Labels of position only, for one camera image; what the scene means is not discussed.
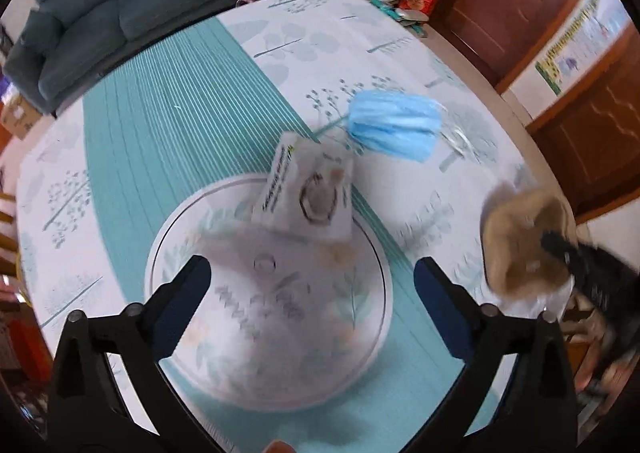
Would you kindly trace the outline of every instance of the floral pattern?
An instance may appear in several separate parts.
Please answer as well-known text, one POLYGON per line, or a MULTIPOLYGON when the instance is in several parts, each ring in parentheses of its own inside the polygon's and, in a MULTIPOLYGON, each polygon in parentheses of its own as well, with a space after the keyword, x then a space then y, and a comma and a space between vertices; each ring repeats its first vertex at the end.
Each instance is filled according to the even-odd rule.
POLYGON ((91 187, 86 170, 75 173, 67 171, 65 179, 54 182, 48 193, 50 218, 42 230, 51 230, 53 245, 59 249, 68 234, 78 229, 78 224, 91 203, 91 187))

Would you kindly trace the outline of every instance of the blue gripper pad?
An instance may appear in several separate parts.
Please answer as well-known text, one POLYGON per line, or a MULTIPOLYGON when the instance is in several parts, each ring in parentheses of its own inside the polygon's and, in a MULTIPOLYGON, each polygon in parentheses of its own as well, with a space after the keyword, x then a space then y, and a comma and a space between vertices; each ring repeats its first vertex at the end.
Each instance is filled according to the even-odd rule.
POLYGON ((431 258, 422 258, 415 264, 414 285, 449 353, 468 363, 474 355, 472 328, 450 294, 453 293, 459 300, 466 295, 469 300, 461 301, 464 301, 467 308, 472 307, 468 301, 477 308, 476 303, 466 291, 457 292, 457 289, 463 287, 452 284, 431 258))

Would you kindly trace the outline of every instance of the bag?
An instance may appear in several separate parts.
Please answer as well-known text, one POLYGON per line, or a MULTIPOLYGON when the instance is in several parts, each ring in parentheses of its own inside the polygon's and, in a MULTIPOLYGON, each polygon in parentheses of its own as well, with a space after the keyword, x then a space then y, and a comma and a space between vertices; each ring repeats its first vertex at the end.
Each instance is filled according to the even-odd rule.
POLYGON ((543 189, 516 195, 495 208, 482 229, 486 280, 508 301, 554 293, 570 279, 564 263, 542 249, 544 231, 558 231, 575 244, 569 207, 543 189))
POLYGON ((323 242, 351 239, 353 154, 283 133, 251 221, 323 242))

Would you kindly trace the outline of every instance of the screw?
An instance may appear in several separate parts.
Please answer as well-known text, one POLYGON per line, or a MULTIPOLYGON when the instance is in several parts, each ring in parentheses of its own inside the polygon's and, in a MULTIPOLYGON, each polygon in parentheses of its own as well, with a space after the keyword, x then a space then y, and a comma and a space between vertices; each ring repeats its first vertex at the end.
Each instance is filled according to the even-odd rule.
POLYGON ((540 316, 542 316, 542 319, 547 323, 556 322, 556 315, 550 310, 543 310, 542 312, 540 312, 540 316))
POLYGON ((69 321, 70 323, 75 323, 77 321, 80 321, 83 317, 84 317, 84 312, 76 309, 76 310, 72 310, 69 313, 69 315, 66 317, 66 320, 69 321))
POLYGON ((137 316, 142 313, 143 308, 145 308, 145 306, 142 305, 142 303, 131 303, 125 307, 124 313, 129 317, 137 316))
POLYGON ((491 303, 484 303, 483 305, 481 305, 480 311, 482 312, 482 314, 489 318, 496 317, 498 314, 500 314, 500 309, 497 308, 497 306, 492 305, 491 303))

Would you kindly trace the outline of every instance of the plastic bag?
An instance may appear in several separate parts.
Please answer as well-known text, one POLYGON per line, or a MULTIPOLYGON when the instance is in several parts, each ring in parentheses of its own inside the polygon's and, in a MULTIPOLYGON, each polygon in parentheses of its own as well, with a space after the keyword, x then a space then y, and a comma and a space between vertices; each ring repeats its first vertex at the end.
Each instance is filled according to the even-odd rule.
POLYGON ((352 174, 353 155, 343 147, 283 133, 251 220, 310 240, 348 241, 352 174))

